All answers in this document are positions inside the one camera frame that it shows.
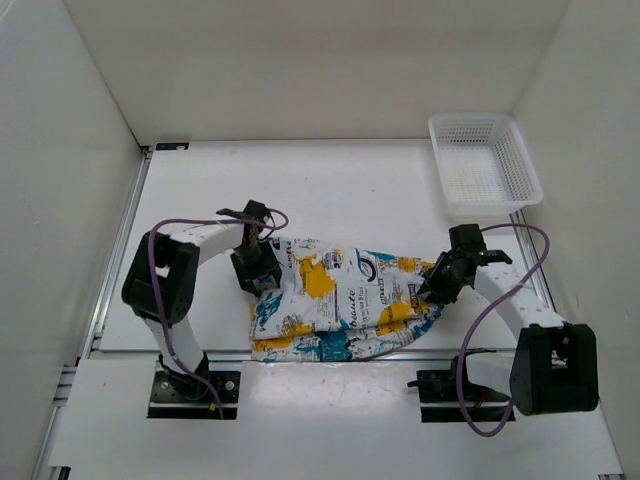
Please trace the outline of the white printed shorts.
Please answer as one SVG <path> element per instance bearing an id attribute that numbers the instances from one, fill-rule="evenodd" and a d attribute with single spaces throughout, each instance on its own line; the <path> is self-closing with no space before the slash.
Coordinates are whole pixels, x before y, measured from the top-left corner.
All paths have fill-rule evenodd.
<path id="1" fill-rule="evenodd" d="M 420 258 L 317 239 L 273 237 L 268 244 L 282 276 L 251 308 L 255 361 L 371 359 L 421 338 L 444 308 L 418 295 L 430 266 Z"/>

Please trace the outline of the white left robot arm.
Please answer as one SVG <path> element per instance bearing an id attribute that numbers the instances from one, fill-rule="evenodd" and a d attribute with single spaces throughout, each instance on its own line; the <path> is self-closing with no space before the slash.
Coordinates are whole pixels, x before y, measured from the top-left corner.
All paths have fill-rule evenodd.
<path id="1" fill-rule="evenodd" d="M 188 319 L 199 267 L 231 251 L 243 291 L 258 297 L 277 288 L 281 270 L 261 232 L 278 228 L 266 216 L 167 219 L 141 239 L 124 281 L 122 300 L 152 331 L 163 367 L 177 374 L 175 388 L 186 399 L 202 398 L 210 386 L 205 353 Z"/>

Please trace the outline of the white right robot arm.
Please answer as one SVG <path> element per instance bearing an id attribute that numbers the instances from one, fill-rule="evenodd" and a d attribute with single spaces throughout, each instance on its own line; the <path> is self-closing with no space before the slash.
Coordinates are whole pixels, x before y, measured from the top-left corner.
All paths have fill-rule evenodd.
<path id="1" fill-rule="evenodd" d="M 517 345 L 507 356 L 489 349 L 469 350 L 465 338 L 449 387 L 470 400 L 484 387 L 509 398 L 525 416 L 589 412 L 599 403 L 596 337 L 586 324 L 572 324 L 546 307 L 526 286 L 501 250 L 444 252 L 424 274 L 419 296 L 449 304 L 469 287 L 488 301 Z"/>

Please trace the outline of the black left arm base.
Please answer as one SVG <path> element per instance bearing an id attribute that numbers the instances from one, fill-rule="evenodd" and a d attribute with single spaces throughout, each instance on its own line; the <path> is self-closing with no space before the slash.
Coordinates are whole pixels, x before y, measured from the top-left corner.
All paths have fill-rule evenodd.
<path id="1" fill-rule="evenodd" d="M 166 369 L 157 363 L 147 406 L 149 419 L 235 420 L 241 383 L 238 370 L 210 370 L 209 384 L 219 397 L 201 382 Z"/>

